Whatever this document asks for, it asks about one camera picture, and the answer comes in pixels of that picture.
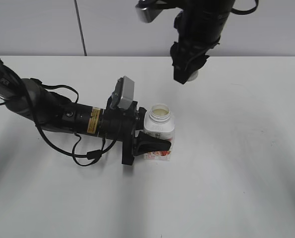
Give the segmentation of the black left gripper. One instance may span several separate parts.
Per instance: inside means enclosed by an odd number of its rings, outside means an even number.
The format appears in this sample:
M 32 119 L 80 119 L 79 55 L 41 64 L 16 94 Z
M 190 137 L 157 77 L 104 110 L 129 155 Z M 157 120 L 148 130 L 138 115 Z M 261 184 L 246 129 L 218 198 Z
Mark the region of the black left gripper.
M 152 137 L 140 131 L 135 137 L 135 131 L 138 119 L 144 119 L 147 110 L 139 107 L 137 102 L 132 101 L 130 107 L 126 110 L 118 107 L 111 108 L 112 101 L 107 101 L 106 109 L 102 114 L 98 136 L 112 140 L 112 142 L 103 149 L 103 154 L 107 153 L 117 141 L 122 142 L 122 164 L 131 166 L 135 156 L 140 156 L 149 152 L 169 151 L 171 142 Z

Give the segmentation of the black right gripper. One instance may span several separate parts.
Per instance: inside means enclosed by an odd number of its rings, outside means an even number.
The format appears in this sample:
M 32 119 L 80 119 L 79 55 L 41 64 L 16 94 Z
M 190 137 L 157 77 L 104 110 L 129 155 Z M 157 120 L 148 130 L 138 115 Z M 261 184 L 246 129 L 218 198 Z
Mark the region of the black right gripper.
M 182 40 L 174 42 L 170 49 L 172 58 L 173 79 L 185 84 L 194 71 L 199 71 L 210 57 L 207 52 L 219 45 L 219 39 L 213 42 L 195 42 Z

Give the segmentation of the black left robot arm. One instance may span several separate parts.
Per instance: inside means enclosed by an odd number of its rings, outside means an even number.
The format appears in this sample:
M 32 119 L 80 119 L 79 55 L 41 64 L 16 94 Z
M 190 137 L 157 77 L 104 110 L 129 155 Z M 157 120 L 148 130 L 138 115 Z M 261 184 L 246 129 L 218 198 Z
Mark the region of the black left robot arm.
M 146 109 L 134 101 L 134 81 L 128 77 L 117 80 L 105 108 L 71 101 L 55 92 L 55 85 L 45 85 L 36 78 L 21 78 L 0 60 L 0 99 L 8 110 L 34 122 L 42 138 L 45 132 L 61 132 L 101 139 L 101 147 L 85 154 L 75 149 L 60 153 L 75 162 L 87 159 L 97 163 L 116 142 L 122 143 L 122 164 L 132 165 L 136 156 L 149 152 L 168 151 L 171 142 L 144 132 Z

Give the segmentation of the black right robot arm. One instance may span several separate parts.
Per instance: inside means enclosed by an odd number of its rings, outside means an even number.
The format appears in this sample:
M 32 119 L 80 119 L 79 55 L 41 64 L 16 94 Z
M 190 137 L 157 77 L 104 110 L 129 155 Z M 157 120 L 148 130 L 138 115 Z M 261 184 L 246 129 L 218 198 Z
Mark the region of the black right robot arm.
M 247 15 L 259 5 L 247 10 L 234 8 L 233 0 L 191 0 L 174 20 L 178 40 L 170 48 L 173 78 L 185 84 L 207 62 L 208 51 L 219 44 L 222 30 L 231 13 Z

